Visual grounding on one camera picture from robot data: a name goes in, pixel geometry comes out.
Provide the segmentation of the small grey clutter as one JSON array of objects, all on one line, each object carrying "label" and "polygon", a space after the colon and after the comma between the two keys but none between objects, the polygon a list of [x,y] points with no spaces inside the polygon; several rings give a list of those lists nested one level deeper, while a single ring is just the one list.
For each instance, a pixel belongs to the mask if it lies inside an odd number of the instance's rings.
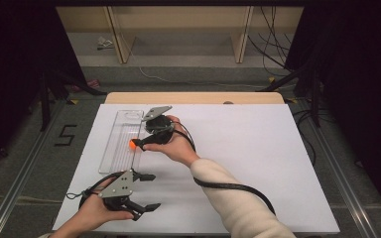
[{"label": "small grey clutter", "polygon": [[109,49],[113,49],[113,48],[114,48],[114,45],[110,40],[107,40],[103,37],[99,37],[97,39],[97,49],[99,51],[109,50]]}]

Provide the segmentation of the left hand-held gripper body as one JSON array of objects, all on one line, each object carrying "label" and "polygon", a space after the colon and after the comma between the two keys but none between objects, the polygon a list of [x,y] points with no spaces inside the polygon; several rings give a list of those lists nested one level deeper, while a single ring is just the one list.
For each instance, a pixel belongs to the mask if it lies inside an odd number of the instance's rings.
[{"label": "left hand-held gripper body", "polygon": [[116,179],[103,189],[98,196],[103,199],[104,205],[109,210],[136,210],[137,204],[130,200],[134,181],[137,179],[136,173],[129,170],[117,173],[115,176]]}]

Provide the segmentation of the wooden table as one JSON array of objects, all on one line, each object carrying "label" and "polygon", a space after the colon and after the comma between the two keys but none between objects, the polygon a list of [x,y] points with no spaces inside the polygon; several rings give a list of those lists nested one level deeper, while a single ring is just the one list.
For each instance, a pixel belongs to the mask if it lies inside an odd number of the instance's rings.
[{"label": "wooden table", "polygon": [[284,104],[278,92],[111,92],[105,104]]}]

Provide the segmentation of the person's right hand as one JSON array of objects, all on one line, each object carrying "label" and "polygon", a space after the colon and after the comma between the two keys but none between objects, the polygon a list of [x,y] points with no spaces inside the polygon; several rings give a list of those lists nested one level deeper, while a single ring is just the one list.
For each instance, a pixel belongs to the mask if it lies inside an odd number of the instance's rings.
[{"label": "person's right hand", "polygon": [[171,160],[189,168],[192,163],[199,159],[199,155],[192,148],[188,132],[183,127],[180,119],[173,115],[168,115],[168,118],[174,122],[175,127],[171,140],[164,145],[147,144],[144,146],[144,149],[146,151],[163,153]]}]

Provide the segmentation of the wooden shelf unit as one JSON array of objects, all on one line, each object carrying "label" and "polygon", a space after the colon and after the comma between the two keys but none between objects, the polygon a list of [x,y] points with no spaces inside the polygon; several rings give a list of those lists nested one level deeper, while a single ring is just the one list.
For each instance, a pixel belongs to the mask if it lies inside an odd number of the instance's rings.
[{"label": "wooden shelf unit", "polygon": [[234,58],[244,60],[248,35],[273,29],[293,34],[301,7],[59,7],[68,32],[106,32],[112,36],[118,60],[128,61],[139,33],[225,33],[231,37]]}]

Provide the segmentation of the white table mat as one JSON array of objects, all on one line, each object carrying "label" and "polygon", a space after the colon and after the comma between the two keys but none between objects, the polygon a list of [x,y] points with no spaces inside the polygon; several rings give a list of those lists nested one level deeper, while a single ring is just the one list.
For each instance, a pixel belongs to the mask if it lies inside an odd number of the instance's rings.
[{"label": "white table mat", "polygon": [[[296,234],[335,234],[339,227],[286,104],[176,104],[171,114],[189,129],[198,154],[226,167],[272,202]],[[158,209],[137,221],[113,221],[102,234],[222,235],[225,229],[185,166],[160,153],[138,163],[152,181],[134,184],[132,201]]]}]

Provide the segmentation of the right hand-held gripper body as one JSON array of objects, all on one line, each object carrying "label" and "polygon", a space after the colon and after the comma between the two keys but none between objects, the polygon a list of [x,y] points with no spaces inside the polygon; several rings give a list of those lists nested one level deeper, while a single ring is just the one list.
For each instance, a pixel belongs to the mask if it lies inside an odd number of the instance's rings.
[{"label": "right hand-held gripper body", "polygon": [[149,136],[144,139],[145,144],[167,144],[174,130],[174,123],[165,112],[172,109],[171,105],[151,108],[143,118],[145,130]]}]

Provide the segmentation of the black metal stand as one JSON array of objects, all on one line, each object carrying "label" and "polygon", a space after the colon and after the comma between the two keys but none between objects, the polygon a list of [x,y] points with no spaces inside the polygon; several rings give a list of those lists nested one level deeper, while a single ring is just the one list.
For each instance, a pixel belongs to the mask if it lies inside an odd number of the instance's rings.
[{"label": "black metal stand", "polygon": [[73,85],[91,95],[106,95],[106,92],[99,91],[87,84],[84,79],[77,79],[66,72],[48,69],[40,77],[40,99],[42,105],[42,131],[45,131],[51,122],[51,93],[56,100],[68,101],[69,92],[65,85]]},{"label": "black metal stand", "polygon": [[311,63],[305,63],[299,69],[284,76],[278,81],[273,82],[269,86],[260,89],[260,92],[273,92],[281,86],[287,84],[293,79],[298,79],[294,93],[297,97],[305,96],[308,92],[311,95],[311,113],[314,123],[317,127],[320,126],[318,120],[318,103],[320,80],[318,78],[318,69]]}]

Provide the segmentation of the pink object on floor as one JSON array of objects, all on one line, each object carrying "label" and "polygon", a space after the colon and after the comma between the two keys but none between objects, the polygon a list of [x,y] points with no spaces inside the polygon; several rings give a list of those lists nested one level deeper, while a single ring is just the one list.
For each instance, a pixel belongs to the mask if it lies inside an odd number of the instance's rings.
[{"label": "pink object on floor", "polygon": [[73,92],[86,91],[88,93],[96,93],[97,88],[100,86],[98,79],[91,79],[87,82],[76,82],[71,86]]}]

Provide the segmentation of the person's left hand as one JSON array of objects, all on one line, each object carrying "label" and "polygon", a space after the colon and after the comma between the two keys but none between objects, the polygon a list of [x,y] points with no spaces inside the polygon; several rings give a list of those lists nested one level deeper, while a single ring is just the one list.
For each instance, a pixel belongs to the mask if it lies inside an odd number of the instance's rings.
[{"label": "person's left hand", "polygon": [[78,230],[81,232],[94,230],[108,221],[130,220],[133,218],[130,212],[111,211],[104,205],[103,199],[99,194],[110,183],[112,183],[112,178],[108,178],[99,184],[74,216],[74,224],[78,225]]}]

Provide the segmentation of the black curtain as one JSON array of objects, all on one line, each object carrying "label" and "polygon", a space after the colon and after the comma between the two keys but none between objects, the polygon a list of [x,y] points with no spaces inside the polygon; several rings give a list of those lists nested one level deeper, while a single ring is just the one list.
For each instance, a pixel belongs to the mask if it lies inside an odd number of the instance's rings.
[{"label": "black curtain", "polygon": [[60,97],[86,84],[57,8],[43,0],[0,0],[0,150],[40,92]]},{"label": "black curtain", "polygon": [[381,195],[381,0],[300,0],[290,66],[326,40],[323,93],[357,160]]}]

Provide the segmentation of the clear plastic tray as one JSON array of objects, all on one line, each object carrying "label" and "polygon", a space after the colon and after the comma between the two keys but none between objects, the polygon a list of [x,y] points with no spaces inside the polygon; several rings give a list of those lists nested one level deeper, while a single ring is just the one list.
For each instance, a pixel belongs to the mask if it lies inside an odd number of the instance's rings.
[{"label": "clear plastic tray", "polygon": [[130,169],[138,170],[142,151],[132,151],[129,141],[143,135],[142,110],[119,110],[109,135],[99,172],[108,175]]}]

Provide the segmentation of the metal floor rail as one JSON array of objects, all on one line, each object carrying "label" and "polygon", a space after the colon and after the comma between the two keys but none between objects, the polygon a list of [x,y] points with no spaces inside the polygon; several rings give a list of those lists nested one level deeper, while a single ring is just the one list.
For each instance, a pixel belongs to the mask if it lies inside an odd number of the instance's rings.
[{"label": "metal floor rail", "polygon": [[329,165],[330,172],[332,173],[336,186],[338,187],[338,190],[351,214],[354,223],[356,224],[361,237],[377,238],[377,233],[372,226],[366,209],[361,204],[359,198],[346,178],[337,157],[333,153],[329,142],[324,136],[324,133],[321,128],[317,127],[316,123],[312,119],[309,120],[309,124],[321,149],[324,152],[325,159]]},{"label": "metal floor rail", "polygon": [[17,200],[24,189],[27,180],[37,163],[38,157],[43,150],[49,133],[55,124],[56,119],[64,109],[64,101],[56,101],[54,109],[51,111],[51,119],[35,138],[34,145],[29,150],[29,154],[23,161],[23,165],[17,170],[17,176],[11,181],[11,186],[0,200],[0,233],[7,223]]}]

